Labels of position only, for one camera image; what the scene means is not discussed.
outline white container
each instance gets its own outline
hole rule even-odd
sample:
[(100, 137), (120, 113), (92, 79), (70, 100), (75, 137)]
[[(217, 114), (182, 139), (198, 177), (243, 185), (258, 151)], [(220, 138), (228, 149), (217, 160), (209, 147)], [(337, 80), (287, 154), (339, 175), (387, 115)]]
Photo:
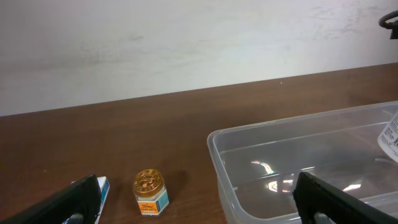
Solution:
[(303, 170), (398, 217), (398, 164), (377, 144), (396, 111), (398, 101), (211, 133), (228, 223), (300, 223), (292, 191)]

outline transparent bin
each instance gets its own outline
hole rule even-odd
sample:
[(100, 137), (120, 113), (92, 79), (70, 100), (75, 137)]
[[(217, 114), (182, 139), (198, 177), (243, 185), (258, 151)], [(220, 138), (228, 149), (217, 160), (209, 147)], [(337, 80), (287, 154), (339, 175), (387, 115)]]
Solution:
[(228, 223), (300, 223), (292, 191), (303, 170), (398, 217), (398, 164), (377, 137), (398, 101), (211, 133)]

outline black object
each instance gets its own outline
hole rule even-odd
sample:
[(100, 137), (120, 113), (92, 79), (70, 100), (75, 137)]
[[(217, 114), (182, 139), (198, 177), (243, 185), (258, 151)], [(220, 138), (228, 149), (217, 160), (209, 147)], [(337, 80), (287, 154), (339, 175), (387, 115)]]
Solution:
[(350, 196), (323, 180), (301, 172), (293, 197), (303, 224), (335, 223), (398, 224), (398, 219)]
[(395, 17), (398, 17), (398, 11), (389, 13), (383, 16), (381, 19), (379, 19), (379, 25), (381, 27), (391, 30), (390, 39), (398, 39), (398, 21), (387, 22), (387, 20), (393, 19)]
[(93, 224), (100, 207), (100, 186), (89, 175), (1, 224)]

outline nutrition label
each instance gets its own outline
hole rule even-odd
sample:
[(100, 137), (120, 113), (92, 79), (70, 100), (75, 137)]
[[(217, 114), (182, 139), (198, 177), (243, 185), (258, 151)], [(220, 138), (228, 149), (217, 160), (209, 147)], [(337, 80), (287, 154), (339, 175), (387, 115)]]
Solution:
[(398, 162), (398, 112), (379, 135), (377, 142), (391, 159)]

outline orange label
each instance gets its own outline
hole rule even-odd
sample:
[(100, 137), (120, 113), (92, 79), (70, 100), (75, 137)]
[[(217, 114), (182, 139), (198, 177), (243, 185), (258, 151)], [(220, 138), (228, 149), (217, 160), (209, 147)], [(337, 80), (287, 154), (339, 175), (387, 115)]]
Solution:
[(139, 209), (141, 213), (145, 214), (158, 214), (156, 203), (154, 202), (138, 202)]

